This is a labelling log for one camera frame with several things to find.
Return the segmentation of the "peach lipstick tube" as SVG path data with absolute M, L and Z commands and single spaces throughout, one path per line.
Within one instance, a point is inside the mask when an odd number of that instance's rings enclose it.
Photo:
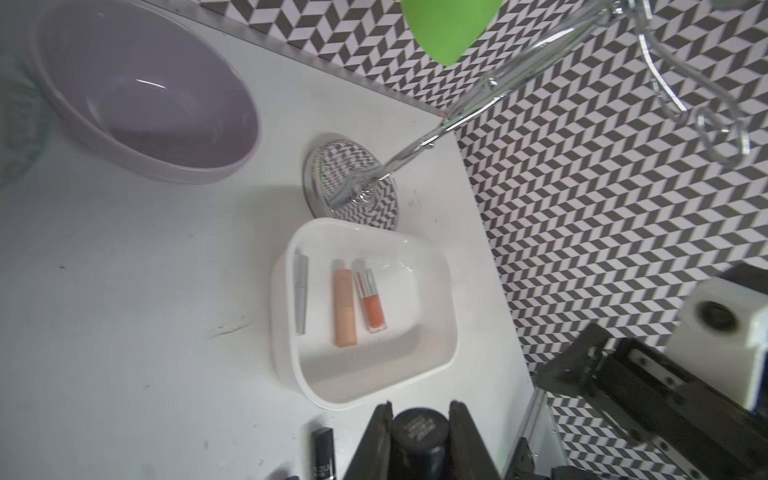
M 333 267 L 334 343 L 338 348 L 357 344 L 352 270 L 341 259 Z

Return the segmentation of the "black lipstick short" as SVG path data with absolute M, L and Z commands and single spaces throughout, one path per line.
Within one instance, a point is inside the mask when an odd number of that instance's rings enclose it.
M 391 426 L 390 479 L 442 479 L 448 465 L 449 421 L 438 411 L 412 408 Z

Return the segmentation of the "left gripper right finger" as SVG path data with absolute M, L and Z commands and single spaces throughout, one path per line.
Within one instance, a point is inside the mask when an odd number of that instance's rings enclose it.
M 465 403 L 449 407 L 449 479 L 495 479 L 501 477 Z

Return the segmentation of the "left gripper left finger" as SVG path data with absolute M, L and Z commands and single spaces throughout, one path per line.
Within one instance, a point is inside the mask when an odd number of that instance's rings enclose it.
M 388 479 L 392 420 L 390 402 L 376 406 L 346 471 L 345 480 Z

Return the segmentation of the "white storage box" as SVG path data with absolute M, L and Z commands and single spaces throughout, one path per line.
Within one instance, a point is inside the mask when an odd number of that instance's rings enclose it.
M 326 410 L 413 384 L 457 354 L 448 260 L 410 235 L 309 221 L 274 265 L 270 294 L 277 375 Z

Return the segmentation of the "orange lip gloss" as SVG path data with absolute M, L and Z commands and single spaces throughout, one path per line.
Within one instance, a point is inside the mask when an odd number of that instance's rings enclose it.
M 358 258 L 352 262 L 352 272 L 367 330 L 370 333 L 386 330 L 387 322 L 373 269 L 364 259 Z

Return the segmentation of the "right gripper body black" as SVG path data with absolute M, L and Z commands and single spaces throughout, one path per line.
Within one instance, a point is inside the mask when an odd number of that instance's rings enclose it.
M 658 350 L 591 323 L 534 375 L 536 387 L 579 397 L 630 446 L 652 445 L 691 479 L 764 479 L 767 421 Z

